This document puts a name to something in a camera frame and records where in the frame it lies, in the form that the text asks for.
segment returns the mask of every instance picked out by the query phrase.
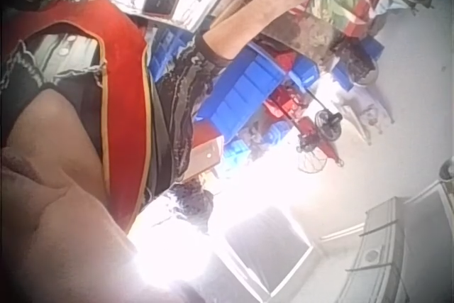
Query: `red vest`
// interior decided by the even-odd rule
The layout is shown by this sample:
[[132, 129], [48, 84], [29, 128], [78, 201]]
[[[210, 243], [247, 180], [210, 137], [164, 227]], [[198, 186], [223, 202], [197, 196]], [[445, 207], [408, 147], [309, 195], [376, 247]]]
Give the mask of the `red vest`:
[[140, 208], [151, 154], [151, 104], [146, 43], [131, 20], [109, 0], [58, 1], [44, 11], [22, 13], [2, 27], [2, 58], [19, 40], [66, 23], [96, 39], [102, 77], [101, 139], [109, 211], [128, 231]]

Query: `clothing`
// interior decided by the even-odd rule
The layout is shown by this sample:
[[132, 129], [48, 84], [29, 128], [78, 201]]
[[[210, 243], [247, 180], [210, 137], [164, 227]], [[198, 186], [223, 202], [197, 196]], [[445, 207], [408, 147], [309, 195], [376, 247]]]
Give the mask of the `clothing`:
[[[8, 144], [15, 119], [33, 98], [48, 88], [59, 92], [76, 109], [103, 160], [109, 211], [127, 231], [138, 210], [184, 174], [191, 150], [193, 114], [229, 61], [216, 56], [203, 39], [197, 38], [182, 49], [155, 87], [145, 66], [142, 35], [107, 0], [59, 1], [43, 12], [22, 13], [9, 24], [2, 28], [6, 37], [2, 41], [6, 52], [2, 60], [5, 72], [1, 75], [1, 125], [6, 128], [2, 147]], [[96, 39], [99, 63], [106, 63], [101, 68], [102, 88], [96, 77], [87, 73], [77, 73], [58, 84], [43, 78], [28, 50], [31, 38], [61, 33]], [[23, 92], [22, 79], [27, 79], [26, 75], [28, 91]], [[66, 81], [72, 82], [70, 94], [62, 90]], [[93, 96], [91, 103], [98, 103], [99, 109], [83, 105], [88, 93]], [[84, 116], [93, 112], [100, 113], [100, 119], [85, 122]], [[101, 141], [100, 148], [96, 141]], [[168, 153], [163, 141], [170, 144]]]

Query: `metal bar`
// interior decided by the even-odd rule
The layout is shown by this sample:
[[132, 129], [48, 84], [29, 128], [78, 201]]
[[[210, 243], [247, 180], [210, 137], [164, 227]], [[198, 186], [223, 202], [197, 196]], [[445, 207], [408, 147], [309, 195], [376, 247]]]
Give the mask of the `metal bar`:
[[356, 269], [347, 269], [345, 271], [347, 272], [357, 272], [357, 271], [363, 271], [363, 270], [371, 270], [371, 269], [379, 269], [379, 268], [385, 268], [387, 266], [393, 265], [393, 263], [384, 263], [384, 264], [376, 264], [376, 265], [370, 265], [370, 266], [363, 266], [362, 268], [356, 268]]
[[372, 234], [372, 233], [375, 233], [375, 232], [377, 232], [377, 231], [380, 231], [380, 230], [382, 230], [382, 229], [384, 229], [384, 228], [387, 228], [388, 226], [397, 224], [398, 221], [399, 221], [399, 220], [396, 219], [396, 220], [390, 221], [389, 223], [387, 223], [387, 224], [385, 224], [385, 225], [381, 225], [380, 227], [377, 227], [377, 228], [374, 228], [374, 229], [372, 229], [372, 230], [370, 230], [370, 231], [366, 231], [366, 232], [364, 232], [364, 233], [361, 233], [361, 234], [360, 234], [360, 237], [367, 236], [367, 235], [369, 235], [369, 234]]
[[318, 104], [320, 104], [321, 107], [322, 107], [323, 109], [327, 110], [326, 107], [325, 107], [325, 105], [324, 105], [323, 103], [321, 103], [320, 100], [317, 99], [317, 98], [315, 97], [315, 95], [314, 95], [308, 88], [304, 88], [304, 90], [305, 90], [309, 95], [311, 95], [311, 97], [312, 97], [313, 99], [315, 99], [316, 102], [317, 102]]
[[365, 223], [361, 223], [361, 224], [352, 226], [350, 228], [346, 228], [346, 229], [344, 229], [342, 231], [338, 231], [338, 232], [335, 232], [335, 233], [332, 233], [332, 234], [328, 234], [327, 236], [320, 237], [320, 240], [321, 241], [329, 241], [332, 238], [349, 236], [351, 232], [355, 232], [356, 233], [356, 232], [358, 232], [358, 230], [359, 231], [364, 230], [364, 226], [365, 226]]

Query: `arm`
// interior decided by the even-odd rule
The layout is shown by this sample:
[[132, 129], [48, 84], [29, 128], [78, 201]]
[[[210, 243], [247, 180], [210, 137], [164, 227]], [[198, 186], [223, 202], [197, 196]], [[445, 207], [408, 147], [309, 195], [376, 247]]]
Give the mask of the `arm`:
[[252, 0], [205, 33], [204, 40], [218, 56], [232, 60], [272, 21], [301, 2], [302, 0]]
[[217, 77], [261, 30], [301, 0], [252, 0], [203, 37], [191, 42], [167, 66], [156, 84], [172, 145], [175, 177], [184, 174], [192, 144], [192, 120]]

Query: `patterned fabric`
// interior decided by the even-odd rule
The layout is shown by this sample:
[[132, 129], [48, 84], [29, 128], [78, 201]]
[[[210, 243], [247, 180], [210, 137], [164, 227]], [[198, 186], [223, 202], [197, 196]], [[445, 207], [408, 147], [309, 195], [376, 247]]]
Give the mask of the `patterned fabric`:
[[61, 93], [79, 113], [94, 147], [101, 156], [98, 44], [90, 38], [59, 34], [19, 41], [2, 62], [0, 95], [2, 139], [6, 140], [22, 110], [44, 89]]
[[167, 65], [164, 77], [156, 84], [171, 139], [177, 177], [181, 177], [189, 165], [192, 119], [229, 62], [216, 56], [202, 39], [193, 39]]

